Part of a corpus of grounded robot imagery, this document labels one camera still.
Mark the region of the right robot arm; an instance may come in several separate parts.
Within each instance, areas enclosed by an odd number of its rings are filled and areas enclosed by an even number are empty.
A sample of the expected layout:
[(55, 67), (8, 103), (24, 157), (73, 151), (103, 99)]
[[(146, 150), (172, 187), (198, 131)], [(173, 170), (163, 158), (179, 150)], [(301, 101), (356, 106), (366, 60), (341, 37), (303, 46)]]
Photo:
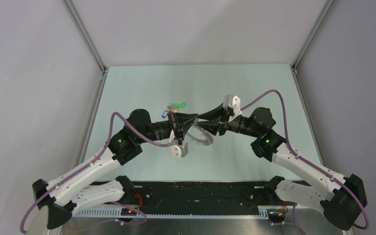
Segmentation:
[(348, 231), (365, 211), (367, 197), (363, 181), (355, 174), (345, 176), (305, 157), (273, 130), (276, 124), (270, 109), (256, 108), (249, 117), (232, 116), (223, 106), (199, 115), (197, 125), (213, 135), (227, 131), (254, 137), (254, 154), (296, 174), (306, 185), (281, 176), (266, 185), (265, 198), (272, 205), (280, 201), (301, 204), (324, 215), (335, 227)]

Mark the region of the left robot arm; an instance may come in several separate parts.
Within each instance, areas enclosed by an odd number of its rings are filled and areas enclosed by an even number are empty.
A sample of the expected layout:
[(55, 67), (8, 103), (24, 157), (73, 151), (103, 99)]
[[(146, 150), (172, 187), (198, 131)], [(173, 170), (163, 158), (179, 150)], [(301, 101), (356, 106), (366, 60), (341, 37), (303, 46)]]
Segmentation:
[(188, 152), (185, 135), (198, 114), (170, 113), (167, 120), (152, 122), (147, 110), (136, 109), (128, 118), (114, 112), (111, 121), (115, 117), (123, 121), (124, 127), (116, 134), (110, 127), (106, 143), (92, 157), (54, 180), (33, 183), (34, 205), (40, 211), (34, 224), (42, 222), (44, 231), (61, 227), (79, 211), (99, 204), (133, 202), (135, 190), (127, 176), (117, 176), (99, 187), (88, 186), (138, 156), (143, 143), (170, 148), (172, 156), (184, 157)]

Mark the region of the metal key ring disc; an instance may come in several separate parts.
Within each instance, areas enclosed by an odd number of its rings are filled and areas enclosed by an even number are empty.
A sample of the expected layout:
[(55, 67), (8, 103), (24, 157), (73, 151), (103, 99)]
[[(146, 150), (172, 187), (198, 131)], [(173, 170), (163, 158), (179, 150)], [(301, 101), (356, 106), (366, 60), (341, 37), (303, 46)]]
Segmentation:
[(199, 126), (191, 127), (186, 133), (186, 137), (191, 138), (197, 145), (202, 146), (210, 146), (214, 142), (212, 135)]

